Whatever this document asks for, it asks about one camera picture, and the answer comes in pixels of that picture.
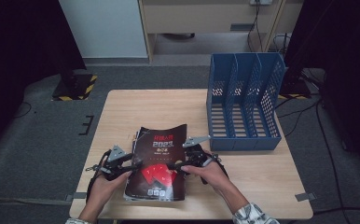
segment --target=wrist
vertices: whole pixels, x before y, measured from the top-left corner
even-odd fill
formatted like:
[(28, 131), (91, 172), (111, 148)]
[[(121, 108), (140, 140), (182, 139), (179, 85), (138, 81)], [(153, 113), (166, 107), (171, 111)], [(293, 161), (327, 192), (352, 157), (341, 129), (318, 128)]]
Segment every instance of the wrist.
[(103, 208), (104, 207), (99, 204), (88, 202), (78, 218), (90, 223), (95, 223)]
[(232, 183), (222, 188), (220, 192), (232, 214), (235, 214), (239, 209), (249, 204), (243, 194)]

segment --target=black strap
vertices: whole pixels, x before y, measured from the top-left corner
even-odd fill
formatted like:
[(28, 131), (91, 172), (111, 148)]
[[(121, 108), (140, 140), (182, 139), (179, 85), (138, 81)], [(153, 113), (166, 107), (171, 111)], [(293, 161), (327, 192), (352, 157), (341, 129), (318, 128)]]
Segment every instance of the black strap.
[(86, 202), (87, 202), (88, 199), (90, 198), (90, 191), (92, 190), (92, 186), (93, 186), (93, 184), (95, 183), (96, 178), (98, 178), (98, 177), (100, 176), (100, 175), (98, 175), (98, 174), (99, 174), (99, 170), (100, 170), (100, 168), (101, 168), (102, 162), (104, 161), (104, 157), (108, 156), (109, 154), (110, 154), (110, 150), (106, 151), (106, 152), (103, 154), (101, 160), (99, 161), (99, 165), (93, 166), (93, 167), (96, 167), (96, 168), (94, 169), (95, 174), (93, 175), (93, 178), (90, 179), (90, 183), (88, 184)]

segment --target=patterned sleeve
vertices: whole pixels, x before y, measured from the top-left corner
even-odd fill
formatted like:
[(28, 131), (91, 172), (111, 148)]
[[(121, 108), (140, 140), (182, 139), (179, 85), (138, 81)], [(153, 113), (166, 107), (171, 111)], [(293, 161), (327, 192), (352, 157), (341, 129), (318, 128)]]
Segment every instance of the patterned sleeve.
[(65, 224), (92, 224), (92, 223), (83, 221), (80, 219), (76, 219), (76, 218), (69, 218), (69, 219), (67, 219)]
[(239, 209), (232, 217), (234, 224), (279, 224), (262, 212), (262, 210), (254, 203), (249, 203), (245, 207)]

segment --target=wall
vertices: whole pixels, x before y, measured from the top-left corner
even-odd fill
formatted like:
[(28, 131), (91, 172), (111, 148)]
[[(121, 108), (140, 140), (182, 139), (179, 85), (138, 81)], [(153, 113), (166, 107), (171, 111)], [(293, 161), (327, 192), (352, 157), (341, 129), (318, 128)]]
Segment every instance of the wall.
[(137, 0), (60, 0), (83, 58), (147, 58)]

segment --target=dark curtain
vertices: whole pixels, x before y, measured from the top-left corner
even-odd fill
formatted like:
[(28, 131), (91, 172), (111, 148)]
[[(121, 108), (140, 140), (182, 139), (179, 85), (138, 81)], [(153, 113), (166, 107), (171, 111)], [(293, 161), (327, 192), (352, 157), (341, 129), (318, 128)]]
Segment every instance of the dark curtain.
[(0, 134), (29, 84), (75, 69), (86, 68), (57, 0), (0, 0)]
[(284, 60), (287, 83), (303, 68), (325, 69), (325, 108), (345, 149), (360, 154), (360, 1), (305, 0)]

